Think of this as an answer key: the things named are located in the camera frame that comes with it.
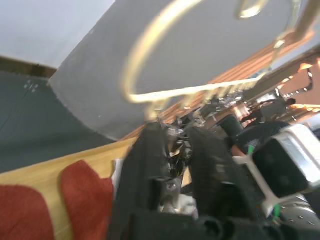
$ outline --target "green wire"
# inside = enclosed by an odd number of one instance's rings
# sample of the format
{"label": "green wire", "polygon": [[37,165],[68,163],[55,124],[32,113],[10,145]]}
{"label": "green wire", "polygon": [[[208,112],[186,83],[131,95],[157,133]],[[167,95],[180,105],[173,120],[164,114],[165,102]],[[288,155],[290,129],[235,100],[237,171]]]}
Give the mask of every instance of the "green wire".
{"label": "green wire", "polygon": [[277,205],[274,206],[274,209],[273,209],[273,212],[272,212],[272,215],[273,215],[272,221],[274,221],[277,218],[279,218],[280,214],[281,214],[281,206],[279,204],[277,204]]}
{"label": "green wire", "polygon": [[253,153],[254,153],[254,150],[255,150],[255,147],[249,145],[249,146],[248,146],[248,155],[249,155],[249,154],[253,154]]}

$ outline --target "red fabric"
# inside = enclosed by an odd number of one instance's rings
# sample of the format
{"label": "red fabric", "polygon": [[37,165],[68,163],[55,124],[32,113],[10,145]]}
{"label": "red fabric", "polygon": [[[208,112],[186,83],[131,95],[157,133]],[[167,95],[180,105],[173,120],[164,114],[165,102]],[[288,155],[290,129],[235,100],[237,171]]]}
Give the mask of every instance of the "red fabric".
{"label": "red fabric", "polygon": [[84,161],[61,174],[61,190],[75,240],[102,240],[111,218],[113,184],[101,179]]}
{"label": "red fabric", "polygon": [[0,240],[54,240],[49,210],[36,190],[0,185]]}

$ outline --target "dark gray floor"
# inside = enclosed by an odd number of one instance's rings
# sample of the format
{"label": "dark gray floor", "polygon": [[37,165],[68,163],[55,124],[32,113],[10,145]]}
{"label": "dark gray floor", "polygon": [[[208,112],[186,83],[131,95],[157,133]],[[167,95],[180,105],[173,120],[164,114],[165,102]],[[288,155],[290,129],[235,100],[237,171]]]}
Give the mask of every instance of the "dark gray floor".
{"label": "dark gray floor", "polygon": [[112,142],[83,126],[46,79],[0,72],[0,173]]}

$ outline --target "white wall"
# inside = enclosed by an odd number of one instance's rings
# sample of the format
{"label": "white wall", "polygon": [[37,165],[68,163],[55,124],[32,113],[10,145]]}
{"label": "white wall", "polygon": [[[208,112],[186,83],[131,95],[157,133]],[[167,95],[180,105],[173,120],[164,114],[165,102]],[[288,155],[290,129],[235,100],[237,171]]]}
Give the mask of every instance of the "white wall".
{"label": "white wall", "polygon": [[0,56],[58,68],[115,0],[0,0]]}

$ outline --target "gray wall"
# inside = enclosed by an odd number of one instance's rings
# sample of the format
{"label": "gray wall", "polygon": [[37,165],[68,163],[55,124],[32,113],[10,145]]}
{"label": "gray wall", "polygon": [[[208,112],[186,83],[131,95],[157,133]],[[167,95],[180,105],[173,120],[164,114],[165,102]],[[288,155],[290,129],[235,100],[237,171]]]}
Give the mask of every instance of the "gray wall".
{"label": "gray wall", "polygon": [[[119,93],[119,74],[133,43],[170,0],[117,0],[63,62],[50,83],[86,126],[119,139],[144,121],[143,106]],[[138,92],[202,85],[271,44],[287,23],[287,0],[235,19],[238,0],[201,3],[173,27],[145,66]]]}

